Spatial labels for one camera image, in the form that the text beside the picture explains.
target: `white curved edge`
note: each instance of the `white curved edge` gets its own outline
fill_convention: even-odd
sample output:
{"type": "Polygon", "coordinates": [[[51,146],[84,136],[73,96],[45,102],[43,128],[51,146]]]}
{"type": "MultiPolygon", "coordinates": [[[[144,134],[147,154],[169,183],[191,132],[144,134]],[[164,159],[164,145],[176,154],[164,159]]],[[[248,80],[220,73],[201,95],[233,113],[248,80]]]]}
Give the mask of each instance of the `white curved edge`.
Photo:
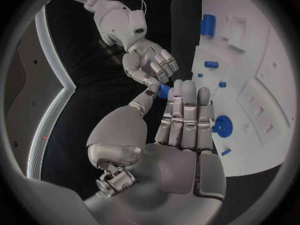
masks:
{"type": "Polygon", "coordinates": [[[27,160],[26,176],[30,179],[41,179],[43,158],[52,130],[64,110],[69,99],[76,90],[76,86],[65,70],[62,61],[53,44],[47,18],[45,6],[35,16],[35,26],[40,46],[44,55],[52,68],[55,76],[62,84],[63,89],[57,94],[55,99],[44,113],[31,142],[27,160]]]}

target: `blue object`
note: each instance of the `blue object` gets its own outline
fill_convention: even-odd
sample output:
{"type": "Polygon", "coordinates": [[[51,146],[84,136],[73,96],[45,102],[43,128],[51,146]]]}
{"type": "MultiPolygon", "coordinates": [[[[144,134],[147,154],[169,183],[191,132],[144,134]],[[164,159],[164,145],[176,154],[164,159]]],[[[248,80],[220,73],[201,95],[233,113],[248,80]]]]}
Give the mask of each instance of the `blue object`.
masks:
{"type": "Polygon", "coordinates": [[[215,35],[215,27],[216,17],[210,14],[204,14],[203,20],[200,22],[200,34],[213,37],[215,35]]]}
{"type": "Polygon", "coordinates": [[[215,125],[211,128],[212,132],[217,133],[221,138],[229,137],[233,132],[233,124],[229,117],[219,116],[215,120],[215,125]]]}
{"type": "Polygon", "coordinates": [[[169,90],[170,90],[169,86],[161,84],[160,88],[159,88],[159,91],[157,93],[157,96],[161,99],[167,99],[169,90]]]}
{"type": "Polygon", "coordinates": [[[220,83],[219,83],[219,87],[220,87],[220,88],[226,88],[226,86],[227,86],[227,83],[226,83],[226,82],[220,81],[220,83]]]}
{"type": "Polygon", "coordinates": [[[229,154],[231,152],[231,149],[227,149],[225,151],[222,151],[221,155],[225,156],[226,154],[229,154]]]}
{"type": "Polygon", "coordinates": [[[217,69],[219,67],[219,63],[217,61],[205,61],[204,67],[217,69]]]}

